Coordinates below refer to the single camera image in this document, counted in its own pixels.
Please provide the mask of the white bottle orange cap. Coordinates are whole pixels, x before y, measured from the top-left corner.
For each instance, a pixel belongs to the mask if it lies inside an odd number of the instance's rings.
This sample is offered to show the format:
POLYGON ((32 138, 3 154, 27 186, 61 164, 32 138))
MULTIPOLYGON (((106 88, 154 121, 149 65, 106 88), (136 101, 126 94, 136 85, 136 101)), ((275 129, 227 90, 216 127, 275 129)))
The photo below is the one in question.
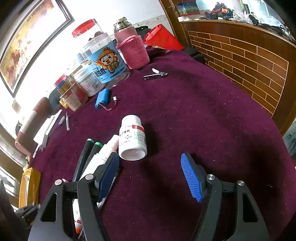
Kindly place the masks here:
POLYGON ((73 200, 72 208, 73 208, 75 230, 76 230, 76 233, 79 234, 82 230, 82 221, 81 221, 81 216, 79 211, 78 199, 73 200))

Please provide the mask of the black marker cyan cap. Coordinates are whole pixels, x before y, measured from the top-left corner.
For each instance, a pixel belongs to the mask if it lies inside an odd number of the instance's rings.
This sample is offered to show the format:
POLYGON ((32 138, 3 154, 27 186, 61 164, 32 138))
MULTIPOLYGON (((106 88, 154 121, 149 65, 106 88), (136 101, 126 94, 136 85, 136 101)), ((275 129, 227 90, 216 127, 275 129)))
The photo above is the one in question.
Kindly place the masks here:
POLYGON ((76 169, 75 169, 73 179, 72 179, 73 182, 80 179, 82 172, 83 172, 83 168, 85 167, 86 161, 91 153, 93 146, 94 146, 93 139, 88 138, 85 142, 83 150, 82 150, 80 157, 78 159, 78 163, 76 165, 76 169))

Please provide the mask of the black marker green cap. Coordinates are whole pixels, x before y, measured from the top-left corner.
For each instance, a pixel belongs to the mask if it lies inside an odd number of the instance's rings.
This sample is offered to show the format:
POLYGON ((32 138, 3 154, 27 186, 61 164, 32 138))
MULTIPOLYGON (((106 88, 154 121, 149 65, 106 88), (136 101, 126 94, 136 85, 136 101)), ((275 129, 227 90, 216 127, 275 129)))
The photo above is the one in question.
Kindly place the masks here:
POLYGON ((84 172, 87 168, 87 166, 89 165, 91 159, 94 157, 94 155, 96 155, 100 150, 101 148, 103 147, 103 144, 101 144, 100 142, 95 142, 94 146, 92 147, 92 150, 87 158, 87 161, 85 163, 85 166, 84 166, 84 169, 82 172, 84 172))

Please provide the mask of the small white bottle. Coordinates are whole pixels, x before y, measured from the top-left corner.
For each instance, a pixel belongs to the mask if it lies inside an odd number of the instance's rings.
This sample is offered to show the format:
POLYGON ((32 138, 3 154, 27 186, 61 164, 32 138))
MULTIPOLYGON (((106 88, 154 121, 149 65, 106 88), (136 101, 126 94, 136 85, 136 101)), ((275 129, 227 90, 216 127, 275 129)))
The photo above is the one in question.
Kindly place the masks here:
POLYGON ((112 138, 106 144, 104 144, 101 150, 91 159, 86 170, 82 172, 80 180, 88 174, 93 174, 98 166, 105 164, 110 154, 112 152, 116 153, 118 149, 118 142, 119 136, 113 135, 112 138))

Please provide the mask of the white bottle red label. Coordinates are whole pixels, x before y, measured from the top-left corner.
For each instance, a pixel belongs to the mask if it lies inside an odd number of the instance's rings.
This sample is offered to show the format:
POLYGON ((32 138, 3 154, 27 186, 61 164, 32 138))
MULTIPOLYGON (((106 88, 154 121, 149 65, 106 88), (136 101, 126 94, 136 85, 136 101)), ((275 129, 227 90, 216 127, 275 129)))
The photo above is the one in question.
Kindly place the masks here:
POLYGON ((147 155, 145 130, 138 116, 127 115, 122 119, 118 153, 126 161, 138 161, 147 155))

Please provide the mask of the clear-capped black gel pen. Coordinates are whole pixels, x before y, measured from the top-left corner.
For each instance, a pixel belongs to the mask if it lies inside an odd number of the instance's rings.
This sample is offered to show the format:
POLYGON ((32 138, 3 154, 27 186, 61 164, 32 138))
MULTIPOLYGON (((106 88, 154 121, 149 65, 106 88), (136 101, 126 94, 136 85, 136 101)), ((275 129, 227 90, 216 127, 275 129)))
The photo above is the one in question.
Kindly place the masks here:
POLYGON ((105 172, 78 182, 79 211, 86 240, 110 240, 100 216, 100 210, 118 176, 118 170, 105 172))

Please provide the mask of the gold-taped white box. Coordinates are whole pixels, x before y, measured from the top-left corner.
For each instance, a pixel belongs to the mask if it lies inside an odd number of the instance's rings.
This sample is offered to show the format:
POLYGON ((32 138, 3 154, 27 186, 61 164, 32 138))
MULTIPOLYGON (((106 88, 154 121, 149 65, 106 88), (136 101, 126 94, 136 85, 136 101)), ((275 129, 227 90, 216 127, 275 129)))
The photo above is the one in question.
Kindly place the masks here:
POLYGON ((22 174, 18 199, 19 208, 38 203, 40 179, 41 173, 32 167, 22 174))

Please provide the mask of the white pen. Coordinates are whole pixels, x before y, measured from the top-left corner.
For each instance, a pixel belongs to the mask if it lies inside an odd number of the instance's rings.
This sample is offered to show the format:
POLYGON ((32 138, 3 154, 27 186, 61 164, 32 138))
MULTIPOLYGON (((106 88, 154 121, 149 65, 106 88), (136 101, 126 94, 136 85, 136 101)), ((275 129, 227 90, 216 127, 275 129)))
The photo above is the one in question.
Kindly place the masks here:
POLYGON ((39 148, 40 148, 40 145, 38 144, 35 151, 34 151, 34 153, 33 153, 33 155, 32 155, 32 158, 36 157, 36 154, 37 154, 37 151, 38 151, 39 148))

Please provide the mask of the white charger plug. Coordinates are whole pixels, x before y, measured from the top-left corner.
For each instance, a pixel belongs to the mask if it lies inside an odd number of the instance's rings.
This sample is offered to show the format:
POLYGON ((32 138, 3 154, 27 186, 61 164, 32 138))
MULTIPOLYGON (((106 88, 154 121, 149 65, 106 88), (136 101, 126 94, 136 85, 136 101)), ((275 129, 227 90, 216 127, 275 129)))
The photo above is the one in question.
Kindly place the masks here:
POLYGON ((41 144, 40 144, 40 149, 43 150, 47 146, 47 141, 48 141, 48 134, 44 134, 41 144))

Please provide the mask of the white papers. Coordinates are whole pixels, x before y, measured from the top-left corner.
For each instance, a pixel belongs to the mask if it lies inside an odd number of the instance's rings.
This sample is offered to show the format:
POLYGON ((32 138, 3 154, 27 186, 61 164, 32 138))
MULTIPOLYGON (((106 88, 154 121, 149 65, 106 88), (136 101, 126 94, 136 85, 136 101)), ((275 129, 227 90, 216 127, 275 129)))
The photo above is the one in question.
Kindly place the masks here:
POLYGON ((34 136, 33 140, 41 144, 42 138, 44 134, 48 134, 51 131, 52 127, 55 125, 56 120, 58 119, 59 115, 62 113, 62 109, 60 109, 56 114, 51 115, 46 121, 43 123, 41 128, 38 130, 37 134, 34 136))

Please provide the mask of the clear syringe pen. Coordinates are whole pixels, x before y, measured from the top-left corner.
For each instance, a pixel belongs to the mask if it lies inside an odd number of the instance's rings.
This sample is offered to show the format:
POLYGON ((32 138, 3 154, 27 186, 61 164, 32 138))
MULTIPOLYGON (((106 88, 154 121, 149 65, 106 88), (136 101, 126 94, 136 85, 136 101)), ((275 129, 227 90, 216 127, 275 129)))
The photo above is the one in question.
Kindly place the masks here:
POLYGON ((67 112, 66 112, 66 130, 67 131, 70 130, 69 115, 67 112))

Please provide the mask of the black leather sofa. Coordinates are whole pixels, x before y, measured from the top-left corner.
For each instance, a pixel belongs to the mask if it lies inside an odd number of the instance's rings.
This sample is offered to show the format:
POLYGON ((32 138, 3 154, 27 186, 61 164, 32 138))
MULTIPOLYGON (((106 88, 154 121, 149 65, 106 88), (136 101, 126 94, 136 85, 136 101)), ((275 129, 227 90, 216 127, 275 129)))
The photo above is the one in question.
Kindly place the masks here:
POLYGON ((53 109, 53 112, 55 112, 61 106, 60 96, 61 95, 60 95, 59 91, 57 89, 54 89, 48 97, 50 105, 53 109))

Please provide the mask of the orange labelled jar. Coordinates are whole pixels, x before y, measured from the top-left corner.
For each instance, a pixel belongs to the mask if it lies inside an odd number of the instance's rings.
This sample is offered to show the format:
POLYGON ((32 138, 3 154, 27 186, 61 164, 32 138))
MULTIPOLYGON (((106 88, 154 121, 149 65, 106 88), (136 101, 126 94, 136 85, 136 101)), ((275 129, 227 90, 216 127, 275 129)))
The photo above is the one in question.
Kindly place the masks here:
POLYGON ((87 93, 77 83, 74 83, 60 99, 72 110, 76 111, 88 100, 87 93))

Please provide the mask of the white plastic tub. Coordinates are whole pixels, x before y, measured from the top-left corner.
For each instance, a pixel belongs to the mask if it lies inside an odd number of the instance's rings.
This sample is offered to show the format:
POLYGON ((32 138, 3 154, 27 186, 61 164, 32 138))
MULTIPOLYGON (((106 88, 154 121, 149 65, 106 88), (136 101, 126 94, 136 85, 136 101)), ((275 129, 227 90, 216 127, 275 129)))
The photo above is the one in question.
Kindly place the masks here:
POLYGON ((89 65, 83 66, 73 77, 89 97, 96 95, 105 87, 105 84, 100 82, 89 65))

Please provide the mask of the nail clipper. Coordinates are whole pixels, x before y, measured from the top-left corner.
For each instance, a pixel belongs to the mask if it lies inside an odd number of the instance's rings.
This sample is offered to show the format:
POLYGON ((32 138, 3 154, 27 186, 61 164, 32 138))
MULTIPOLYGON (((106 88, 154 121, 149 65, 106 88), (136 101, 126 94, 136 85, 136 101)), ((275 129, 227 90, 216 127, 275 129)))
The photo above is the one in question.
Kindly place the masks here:
POLYGON ((168 75, 167 72, 162 72, 162 71, 159 71, 155 68, 152 68, 152 72, 153 74, 150 74, 150 75, 145 75, 143 77, 143 80, 153 80, 153 79, 159 79, 159 78, 164 78, 168 75))

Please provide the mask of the wooden brick-pattern cabinet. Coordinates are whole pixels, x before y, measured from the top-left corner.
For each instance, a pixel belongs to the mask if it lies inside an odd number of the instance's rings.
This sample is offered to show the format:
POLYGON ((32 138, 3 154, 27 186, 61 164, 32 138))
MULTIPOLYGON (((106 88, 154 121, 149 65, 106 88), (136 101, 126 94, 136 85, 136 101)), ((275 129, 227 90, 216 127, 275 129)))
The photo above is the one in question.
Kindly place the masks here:
POLYGON ((248 24, 224 20, 180 22, 175 1, 160 1, 173 34, 205 63, 244 89, 281 134, 295 120, 295 44, 248 24))

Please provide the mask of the framed painting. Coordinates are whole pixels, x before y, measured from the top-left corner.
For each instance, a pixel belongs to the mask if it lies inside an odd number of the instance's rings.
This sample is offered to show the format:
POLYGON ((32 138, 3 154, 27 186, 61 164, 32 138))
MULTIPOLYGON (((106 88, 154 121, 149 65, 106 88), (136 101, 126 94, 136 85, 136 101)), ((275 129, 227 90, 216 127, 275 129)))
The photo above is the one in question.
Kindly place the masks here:
POLYGON ((15 97, 43 50, 74 21, 64 1, 22 1, 1 26, 1 81, 15 97))

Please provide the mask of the red-lid clear jar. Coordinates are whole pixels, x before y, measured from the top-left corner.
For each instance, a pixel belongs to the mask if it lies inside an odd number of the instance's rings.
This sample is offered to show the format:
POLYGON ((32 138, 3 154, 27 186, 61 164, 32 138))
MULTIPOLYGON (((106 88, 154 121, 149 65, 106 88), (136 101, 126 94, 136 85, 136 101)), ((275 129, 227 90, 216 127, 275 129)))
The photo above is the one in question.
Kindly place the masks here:
POLYGON ((91 39, 103 34, 98 22, 95 19, 85 21, 72 31, 74 42, 78 45, 85 45, 91 39))

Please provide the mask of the red plastic bag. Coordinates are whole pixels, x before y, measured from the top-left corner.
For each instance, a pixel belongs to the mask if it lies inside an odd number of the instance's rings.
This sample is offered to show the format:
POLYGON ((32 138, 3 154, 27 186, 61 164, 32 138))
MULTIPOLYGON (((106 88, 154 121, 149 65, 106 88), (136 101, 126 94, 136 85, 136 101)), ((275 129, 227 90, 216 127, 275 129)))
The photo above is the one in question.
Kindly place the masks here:
POLYGON ((180 42, 162 25, 151 29, 144 37, 144 43, 148 46, 160 47, 166 50, 182 50, 180 42))

